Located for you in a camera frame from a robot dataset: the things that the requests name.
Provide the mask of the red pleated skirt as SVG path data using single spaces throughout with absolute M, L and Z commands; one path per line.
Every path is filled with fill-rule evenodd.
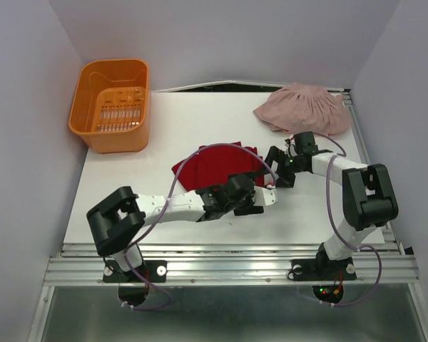
M 229 176 L 260 171 L 263 164 L 252 154 L 258 155 L 256 147 L 241 146 L 241 142 L 211 147 L 197 153 L 183 167 L 178 181 L 186 191 L 198 190 L 213 185 L 225 184 Z

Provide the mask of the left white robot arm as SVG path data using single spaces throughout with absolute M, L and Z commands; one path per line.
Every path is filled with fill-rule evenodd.
M 166 222 L 207 222 L 229 212 L 236 216 L 261 214 L 273 204 L 275 192 L 258 187 L 247 175 L 172 197 L 138 195 L 129 186 L 118 188 L 86 214 L 100 257 L 113 257 L 127 280 L 144 274 L 143 259 L 132 240 L 144 227 Z

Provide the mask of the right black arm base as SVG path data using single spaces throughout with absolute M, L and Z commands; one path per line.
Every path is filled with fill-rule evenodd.
M 354 281 L 357 279 L 352 257 L 342 260 L 329 259 L 321 244 L 312 258 L 292 259 L 287 278 L 293 281 Z

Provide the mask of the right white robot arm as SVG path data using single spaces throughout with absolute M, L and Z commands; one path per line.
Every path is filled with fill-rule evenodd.
M 327 213 L 333 235 L 321 245 L 322 256 L 314 260 L 314 270 L 318 276 L 330 278 L 339 271 L 339 261 L 360 249 L 368 235 L 396 219 L 399 207 L 392 181 L 383 164 L 348 160 L 345 150 L 335 153 L 319 149 L 312 132 L 298 133 L 287 139 L 286 144 L 286 150 L 276 146 L 268 150 L 263 171 L 267 172 L 276 163 L 276 185 L 284 188 L 292 188 L 300 172 L 325 177 Z M 331 210 L 332 182 L 342 188 L 344 218 L 337 226 Z

